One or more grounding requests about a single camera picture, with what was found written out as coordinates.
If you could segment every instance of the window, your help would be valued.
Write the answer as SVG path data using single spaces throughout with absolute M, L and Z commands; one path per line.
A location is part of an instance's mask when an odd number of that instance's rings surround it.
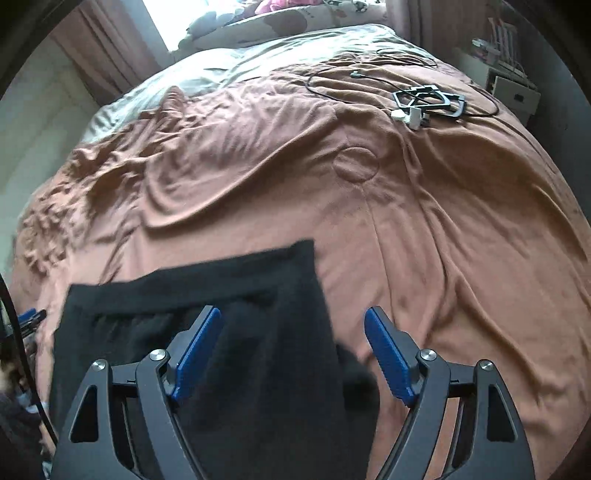
M 189 24 L 207 10 L 207 0 L 143 0 L 164 44 L 170 51 L 187 34 Z

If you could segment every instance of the curtain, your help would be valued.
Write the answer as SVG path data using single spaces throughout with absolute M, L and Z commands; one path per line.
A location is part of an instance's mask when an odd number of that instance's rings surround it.
M 113 102 L 161 70 L 121 0 L 85 0 L 51 36 L 99 105 Z
M 453 47 L 469 49 L 486 35 L 500 0 L 386 0 L 390 26 L 405 40 L 449 61 Z

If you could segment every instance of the brown duvet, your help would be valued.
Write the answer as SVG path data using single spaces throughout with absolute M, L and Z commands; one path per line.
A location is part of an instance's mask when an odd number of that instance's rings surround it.
M 71 283 L 130 280 L 158 268 L 316 244 L 335 337 L 378 375 L 381 413 L 368 478 L 404 421 L 363 333 L 381 305 L 446 360 L 493 360 L 523 420 L 539 480 L 591 413 L 590 229 L 552 160 L 501 106 L 494 118 L 410 131 L 381 83 L 436 83 L 493 110 L 440 64 L 341 57 L 293 66 L 159 109 L 80 145 L 35 195 L 18 233 L 17 307 L 48 308 L 38 382 L 47 396 L 52 335 Z M 453 430 L 444 423 L 429 476 Z

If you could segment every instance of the black cable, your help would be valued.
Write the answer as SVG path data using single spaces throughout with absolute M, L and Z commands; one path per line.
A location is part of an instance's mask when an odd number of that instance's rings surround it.
M 466 83 L 466 85 L 468 85 L 469 87 L 472 87 L 472 89 L 474 91 L 480 93 L 482 96 L 484 96 L 488 100 L 490 100 L 492 102 L 492 104 L 495 106 L 495 110 L 493 112 L 487 112 L 487 113 L 464 113 L 462 116 L 469 116 L 472 118 L 489 118 L 489 117 L 496 116 L 499 114 L 499 112 L 501 111 L 499 109 L 499 104 L 497 103 L 496 99 L 489 92 L 487 92 L 484 88 L 477 86 L 477 85 L 473 85 L 471 83 Z
M 385 50 L 392 50 L 391 53 L 384 53 Z M 412 52 L 404 52 L 400 50 L 393 50 L 391 47 L 387 48 L 378 48 L 375 51 L 375 54 L 379 57 L 393 60 L 394 65 L 402 65 L 402 66 L 418 66 L 418 67 L 425 67 L 428 69 L 437 70 L 439 68 L 437 61 L 435 59 L 431 59 L 429 57 L 425 57 L 422 55 L 418 55 Z
M 39 393 L 37 392 L 37 384 L 35 383 L 35 379 L 33 378 L 33 374 L 31 373 L 31 368 L 29 367 L 29 361 L 27 358 L 27 351 L 25 350 L 25 344 L 22 341 L 21 336 L 21 326 L 18 323 L 18 315 L 17 311 L 14 308 L 14 303 L 12 302 L 12 298 L 10 296 L 10 292 L 8 291 L 8 287 L 0 274 L 0 300 L 2 304 L 4 304 L 4 308 L 6 309 L 6 313 L 8 315 L 8 320 L 10 321 L 10 325 L 12 326 L 12 336 L 14 337 L 14 341 L 17 344 L 17 351 L 18 357 L 21 361 L 22 370 L 25 372 L 25 377 L 29 384 L 29 389 L 31 390 L 31 397 L 33 403 L 37 406 L 37 410 L 39 411 L 39 415 L 41 416 L 41 421 L 45 428 L 47 429 L 47 433 L 51 437 L 51 441 L 54 445 L 57 445 L 57 436 L 56 432 L 53 429 L 53 425 L 49 418 L 47 417 L 47 413 L 43 408 L 41 403 L 41 399 L 39 398 Z
M 313 79 L 314 77 L 319 77 L 321 73 L 328 72 L 329 70 L 333 70 L 333 69 L 335 69 L 335 68 L 338 68 L 338 67 L 328 67 L 327 69 L 324 69 L 324 70 L 321 70 L 321 71 L 319 71 L 319 72 L 313 73 L 312 75 L 310 75 L 310 76 L 308 77 L 308 79 L 306 80 L 306 82 L 305 82 L 304 86 L 306 87 L 306 89 L 307 89 L 307 90 L 308 90 L 310 93 L 313 93 L 314 95 L 319 95 L 319 96 L 321 96 L 321 97 L 328 98 L 328 99 L 330 99 L 330 100 L 334 100 L 335 102 L 343 102 L 343 103 L 348 103 L 349 105 L 353 105 L 355 102 L 349 102 L 348 100 L 343 100 L 343 99 L 341 99 L 341 98 L 336 98 L 336 97 L 333 97 L 333 96 L 327 95 L 326 93 L 320 93 L 320 92 L 319 92 L 319 91 L 317 91 L 317 90 L 312 90 L 312 87 L 310 86 L 310 82 L 312 81 L 312 79 Z
M 320 76 L 321 76 L 321 75 L 320 75 L 321 73 L 328 72 L 329 70 L 333 70 L 333 69 L 336 69 L 336 68 L 340 68 L 340 67 L 329 67 L 329 68 L 327 68 L 327 69 L 324 69 L 324 70 L 321 70 L 321 71 L 319 71 L 319 72 L 313 73 L 312 75 L 310 75 L 310 76 L 308 77 L 308 79 L 306 80 L 306 82 L 305 82 L 304 86 L 306 87 L 306 89 L 307 89 L 307 90 L 308 90 L 310 93 L 313 93 L 313 94 L 315 94 L 315 95 L 319 95 L 319 96 L 321 96 L 321 97 L 328 98 L 328 99 L 330 99 L 330 100 L 335 100 L 336 102 L 348 103 L 348 104 L 350 104 L 350 105 L 353 105 L 354 103 L 357 103 L 357 102 L 349 102 L 348 100 L 343 100 L 343 99 L 341 99 L 341 98 L 336 98 L 336 97 L 333 97 L 333 96 L 331 96 L 331 95 L 328 95 L 328 94 L 326 94 L 326 93 L 321 93 L 321 92 L 319 92 L 318 90 L 313 90 L 313 89 L 312 89 L 312 86 L 310 85 L 310 82 L 312 81 L 312 79 L 313 79 L 313 78 L 315 78 L 315 77 L 320 77 Z M 384 83 L 387 83 L 388 85 L 390 85 L 391 87 L 393 87 L 394 89 L 396 89 L 396 91 L 397 91 L 397 92 L 405 92 L 405 90 L 404 90 L 404 89 L 400 88 L 400 87 L 399 87 L 399 86 L 397 86 L 395 83 L 392 83 L 392 82 L 390 82 L 389 80 L 384 80 L 384 79 L 380 79 L 380 78 L 377 78 L 377 77 L 370 77 L 370 76 L 368 76 L 368 75 L 364 75 L 364 74 L 362 74 L 362 73 L 357 73 L 357 72 L 352 72 L 352 73 L 351 73 L 351 77 L 352 77 L 352 78 L 366 78 L 366 79 L 370 79 L 370 80 L 377 80 L 378 82 L 384 82 Z M 423 100 L 422 98 L 418 97 L 417 95 L 413 95 L 412 93 L 408 93 L 408 92 L 406 92 L 406 95 L 408 95 L 408 96 L 409 96 L 409 97 L 411 97 L 411 98 L 416 98 L 417 100 Z
M 410 52 L 400 52 L 400 51 L 396 51 L 394 50 L 391 54 L 387 53 L 387 50 L 392 50 L 391 48 L 379 48 L 376 50 L 375 54 L 382 57 L 382 58 L 386 58 L 388 60 L 392 60 L 393 64 L 395 65 L 400 65 L 400 66 L 420 66 L 420 67 L 425 67 L 425 68 L 431 68 L 434 70 L 438 69 L 438 65 L 437 65 L 437 61 L 435 59 L 430 59 L 428 57 L 424 57 L 424 56 L 419 56 L 417 54 L 414 53 L 410 53 Z M 322 96 L 324 98 L 328 98 L 330 100 L 334 100 L 336 102 L 342 102 L 342 103 L 347 103 L 349 105 L 354 104 L 355 102 L 350 102 L 349 100 L 343 100 L 337 97 L 333 97 L 332 95 L 328 95 L 327 93 L 321 93 L 318 90 L 314 90 L 312 88 L 312 86 L 310 85 L 312 79 L 314 79 L 315 77 L 319 77 L 321 76 L 320 74 L 324 73 L 324 72 L 328 72 L 329 70 L 335 69 L 337 68 L 335 67 L 328 67 L 324 70 L 320 70 L 319 72 L 313 73 L 311 74 L 308 79 L 305 82 L 305 87 L 306 89 L 310 92 L 313 93 L 314 95 L 319 95 Z M 390 82 L 389 80 L 385 80 L 385 79 L 381 79 L 378 77 L 372 77 L 369 75 L 364 75 L 361 73 L 357 73 L 357 72 L 352 72 L 351 73 L 351 77 L 352 78 L 366 78 L 369 80 L 375 80 L 377 82 L 382 82 L 382 83 L 386 83 L 388 85 L 390 85 L 392 88 L 394 88 L 395 92 L 405 92 L 405 95 L 409 96 L 410 98 L 413 99 L 417 99 L 417 100 L 421 100 L 421 101 L 425 101 L 424 98 L 422 97 L 418 97 L 416 95 L 413 95 L 409 92 L 407 92 L 406 90 L 404 90 L 403 88 L 400 88 L 398 85 L 396 85 L 395 83 Z M 464 112 L 460 118 L 462 117 L 469 117 L 469 118 L 490 118 L 493 116 L 496 116 L 499 114 L 500 108 L 499 108 L 499 104 L 497 103 L 497 101 L 495 100 L 495 98 L 489 93 L 487 92 L 485 89 L 473 85 L 471 83 L 466 83 L 466 85 L 468 85 L 469 87 L 471 87 L 474 91 L 480 93 L 482 96 L 486 97 L 489 101 L 492 102 L 492 104 L 495 106 L 495 109 L 492 112 L 485 112 L 485 113 L 467 113 Z

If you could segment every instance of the bedside table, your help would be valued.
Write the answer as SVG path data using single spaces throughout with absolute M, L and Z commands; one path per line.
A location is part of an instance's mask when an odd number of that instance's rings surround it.
M 453 49 L 452 65 L 498 98 L 523 125 L 535 114 L 540 94 L 528 79 L 502 65 L 487 65 L 459 48 Z

